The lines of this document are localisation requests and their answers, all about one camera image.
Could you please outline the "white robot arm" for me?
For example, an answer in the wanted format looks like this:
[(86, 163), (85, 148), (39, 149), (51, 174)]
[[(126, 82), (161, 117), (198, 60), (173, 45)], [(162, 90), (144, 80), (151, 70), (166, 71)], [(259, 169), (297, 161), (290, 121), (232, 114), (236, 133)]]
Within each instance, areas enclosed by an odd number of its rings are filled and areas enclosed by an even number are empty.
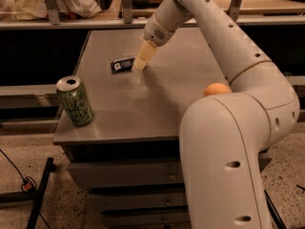
[(163, 0), (135, 59), (194, 19), (231, 89), (196, 100), (183, 114), (180, 159), (193, 229), (273, 229), (258, 155), (294, 127), (299, 101), (275, 63), (214, 0)]

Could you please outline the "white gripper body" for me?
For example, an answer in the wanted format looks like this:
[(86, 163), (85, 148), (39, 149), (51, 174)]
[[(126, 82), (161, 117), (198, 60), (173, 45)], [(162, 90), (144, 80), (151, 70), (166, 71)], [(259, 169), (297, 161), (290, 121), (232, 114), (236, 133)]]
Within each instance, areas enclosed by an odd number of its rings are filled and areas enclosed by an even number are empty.
[(153, 14), (144, 28), (144, 39), (151, 40), (157, 47), (161, 47), (172, 37), (173, 31), (166, 29)]

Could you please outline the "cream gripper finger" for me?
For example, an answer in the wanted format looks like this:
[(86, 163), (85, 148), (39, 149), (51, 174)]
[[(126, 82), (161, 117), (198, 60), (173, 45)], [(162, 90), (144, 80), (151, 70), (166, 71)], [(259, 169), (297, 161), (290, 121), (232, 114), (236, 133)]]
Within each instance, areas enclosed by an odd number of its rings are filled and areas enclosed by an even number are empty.
[(157, 46), (152, 40), (143, 42), (139, 53), (133, 61), (133, 68), (143, 71), (157, 52)]

